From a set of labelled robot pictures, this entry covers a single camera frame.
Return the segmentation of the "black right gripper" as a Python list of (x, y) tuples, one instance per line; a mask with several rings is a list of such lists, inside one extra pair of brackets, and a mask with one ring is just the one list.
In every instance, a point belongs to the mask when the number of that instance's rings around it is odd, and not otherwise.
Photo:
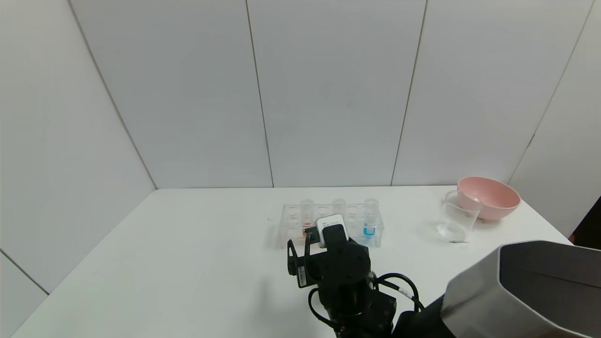
[(322, 263), (327, 252), (305, 254), (298, 257), (293, 240), (287, 241), (287, 270), (291, 276), (296, 276), (298, 288), (316, 286), (322, 282)]

